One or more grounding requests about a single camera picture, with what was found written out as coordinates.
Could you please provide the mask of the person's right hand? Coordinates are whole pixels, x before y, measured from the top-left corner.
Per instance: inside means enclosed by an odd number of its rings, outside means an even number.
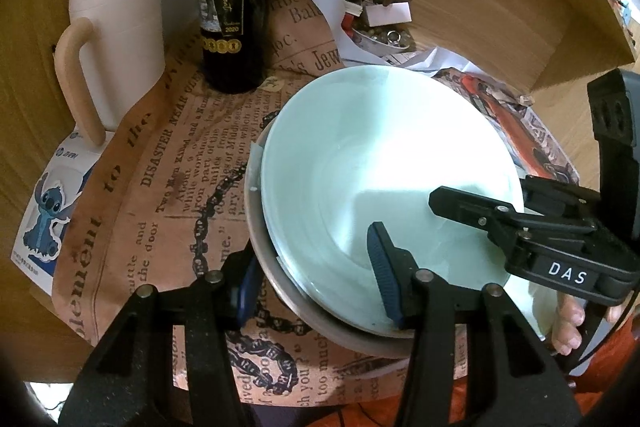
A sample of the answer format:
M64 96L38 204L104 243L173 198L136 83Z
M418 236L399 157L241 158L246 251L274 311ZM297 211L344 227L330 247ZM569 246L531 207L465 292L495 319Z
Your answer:
M625 308L628 303L637 303L637 298L628 295L625 301L616 307L608 308L605 321L615 329L619 329L627 321L628 313ZM584 306L573 296L558 294L555 318L551 329L551 346L559 355L570 355L582 344L582 334L578 327L582 326L586 318Z

